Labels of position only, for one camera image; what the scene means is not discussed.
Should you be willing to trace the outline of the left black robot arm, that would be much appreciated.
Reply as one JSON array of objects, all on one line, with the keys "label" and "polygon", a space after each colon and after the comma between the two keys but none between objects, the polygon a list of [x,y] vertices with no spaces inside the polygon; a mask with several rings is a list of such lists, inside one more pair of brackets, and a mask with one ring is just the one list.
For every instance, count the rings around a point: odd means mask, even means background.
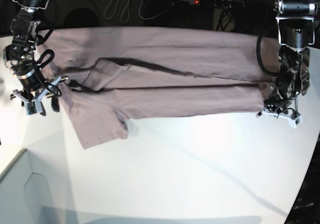
[{"label": "left black robot arm", "polygon": [[280,45],[278,72],[267,70],[261,56],[265,29],[257,39],[256,55],[262,72],[275,78],[271,94],[259,113],[287,119],[292,126],[302,122],[298,112],[298,96],[306,95],[310,86],[310,49],[316,40],[315,17],[320,0],[273,0],[276,12],[277,38]]}]

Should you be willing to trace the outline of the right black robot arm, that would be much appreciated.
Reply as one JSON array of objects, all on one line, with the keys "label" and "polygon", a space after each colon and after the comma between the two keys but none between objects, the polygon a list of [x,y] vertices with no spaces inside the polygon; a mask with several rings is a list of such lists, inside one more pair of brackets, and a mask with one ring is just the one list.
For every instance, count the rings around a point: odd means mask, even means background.
[{"label": "right black robot arm", "polygon": [[46,115],[42,103],[43,98],[51,99],[51,108],[54,112],[60,111],[59,98],[62,92],[59,89],[61,82],[67,81],[67,77],[56,76],[53,79],[46,79],[42,74],[50,64],[55,53],[51,49],[45,50],[35,59],[35,53],[39,45],[44,44],[53,30],[50,29],[45,36],[38,32],[41,24],[35,18],[36,12],[45,10],[50,0],[12,0],[20,10],[12,20],[10,30],[12,42],[3,49],[3,60],[5,65],[22,85],[21,90],[14,90],[10,99],[18,98],[27,115]]}]

